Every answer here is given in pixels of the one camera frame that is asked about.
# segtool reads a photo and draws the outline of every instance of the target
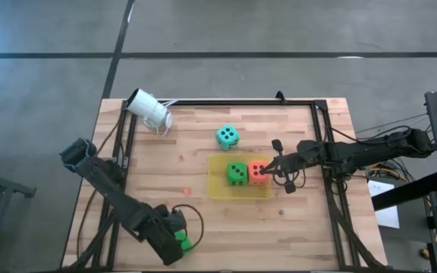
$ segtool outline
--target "gray floor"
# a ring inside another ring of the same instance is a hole
[[[0,0],[0,52],[113,52],[126,4]],[[137,0],[123,48],[240,51],[437,52],[437,0]],[[110,64],[0,59],[0,174],[38,187],[34,199],[11,203],[0,272],[59,266],[80,180],[58,153],[92,136]],[[437,90],[437,58],[120,60],[110,97],[126,98],[137,86],[176,98],[272,97],[277,90],[347,97],[362,130],[426,112],[423,94]],[[434,156],[406,163],[417,177],[437,170]],[[390,265],[429,267],[418,261],[418,243],[383,239]]]

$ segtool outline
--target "yellow tray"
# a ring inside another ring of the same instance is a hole
[[[272,197],[271,182],[260,186],[228,186],[227,164],[231,162],[264,161],[271,157],[263,154],[217,154],[209,157],[209,184],[207,193],[211,199],[270,199]]]

